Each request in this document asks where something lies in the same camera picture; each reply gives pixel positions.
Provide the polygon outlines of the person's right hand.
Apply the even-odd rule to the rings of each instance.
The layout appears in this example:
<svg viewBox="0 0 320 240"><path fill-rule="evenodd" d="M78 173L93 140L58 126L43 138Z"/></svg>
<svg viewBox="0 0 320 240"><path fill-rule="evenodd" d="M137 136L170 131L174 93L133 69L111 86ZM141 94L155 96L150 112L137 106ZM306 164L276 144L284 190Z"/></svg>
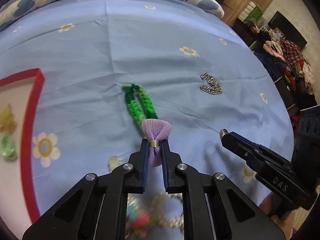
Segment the person's right hand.
<svg viewBox="0 0 320 240"><path fill-rule="evenodd" d="M281 207L281 199L278 198L273 192L271 192L259 205L259 208L264 211L264 213L268 215L268 217L270 217L271 220L277 224L277 226L281 228L286 239L290 239L295 231L293 228L297 211L299 211L299 209L289 211L281 216L278 214L278 211L280 211Z"/></svg>

